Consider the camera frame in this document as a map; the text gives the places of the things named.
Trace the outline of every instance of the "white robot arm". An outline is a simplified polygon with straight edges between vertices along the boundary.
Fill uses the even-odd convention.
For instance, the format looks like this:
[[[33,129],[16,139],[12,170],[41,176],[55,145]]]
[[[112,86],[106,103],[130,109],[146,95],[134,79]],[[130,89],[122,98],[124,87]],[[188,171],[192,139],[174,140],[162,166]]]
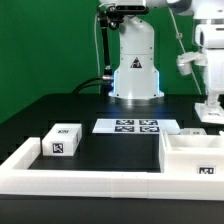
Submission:
[[[208,99],[205,104],[196,103],[195,109],[203,122],[224,124],[224,111],[218,101],[219,95],[224,94],[224,1],[167,0],[167,3],[175,13],[193,15],[197,23],[194,41],[200,52],[189,52],[177,59],[183,74],[190,73],[190,61],[203,66]]]
[[[154,67],[154,30],[136,15],[167,6],[165,0],[101,0],[110,28],[120,33],[120,65],[109,96],[126,104],[149,104],[161,99],[159,73]]]

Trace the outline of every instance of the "black cable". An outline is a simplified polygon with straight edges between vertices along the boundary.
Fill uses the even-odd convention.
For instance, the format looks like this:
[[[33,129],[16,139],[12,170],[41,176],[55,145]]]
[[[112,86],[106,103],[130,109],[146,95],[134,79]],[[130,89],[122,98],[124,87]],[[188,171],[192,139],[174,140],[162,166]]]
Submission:
[[[97,80],[102,80],[103,78],[102,77],[95,77],[95,78],[91,78],[91,79],[88,79],[86,80],[85,82],[81,83],[80,85],[78,85],[73,91],[72,91],[72,94],[76,94],[77,91],[79,91],[80,88],[82,88],[83,86],[85,86],[86,84],[90,83],[90,82],[94,82],[94,81],[97,81]]]
[[[82,86],[79,89],[77,89],[75,92],[73,91],[72,93],[73,94],[78,94],[82,89],[85,89],[85,88],[88,88],[88,87],[92,87],[92,86],[103,86],[103,85],[105,85],[105,84],[103,84],[103,83],[96,83],[96,84],[85,85],[85,86]]]

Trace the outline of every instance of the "white box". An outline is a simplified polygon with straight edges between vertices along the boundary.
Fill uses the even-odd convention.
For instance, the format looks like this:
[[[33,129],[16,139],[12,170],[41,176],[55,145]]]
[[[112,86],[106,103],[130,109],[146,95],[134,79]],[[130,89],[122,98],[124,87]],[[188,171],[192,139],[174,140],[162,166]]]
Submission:
[[[224,136],[160,133],[159,162],[163,173],[224,174]]]
[[[81,124],[55,124],[42,141],[43,155],[73,156],[81,138]]]

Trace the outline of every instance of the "black table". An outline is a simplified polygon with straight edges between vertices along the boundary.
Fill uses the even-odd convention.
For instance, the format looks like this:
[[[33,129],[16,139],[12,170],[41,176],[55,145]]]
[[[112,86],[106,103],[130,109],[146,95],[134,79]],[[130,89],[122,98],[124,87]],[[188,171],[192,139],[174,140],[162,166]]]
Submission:
[[[198,96],[166,96],[163,103],[125,106],[100,95],[47,95],[0,126],[0,161],[28,137],[43,138],[55,123],[81,123],[83,137],[74,157],[40,155],[30,169],[160,172],[158,135],[93,134],[98,118],[175,119],[180,128],[218,134],[223,125],[201,123]],[[0,223],[223,223],[217,201],[110,199],[0,195]]]

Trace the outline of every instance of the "white container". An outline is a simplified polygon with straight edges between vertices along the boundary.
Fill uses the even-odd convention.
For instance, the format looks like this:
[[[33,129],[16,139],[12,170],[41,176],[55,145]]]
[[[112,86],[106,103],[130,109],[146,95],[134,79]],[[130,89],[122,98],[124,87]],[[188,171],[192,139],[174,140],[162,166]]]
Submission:
[[[1,195],[224,201],[223,175],[28,169],[40,153],[29,138],[0,166]]]
[[[159,162],[163,173],[224,174],[224,137],[160,133]]]

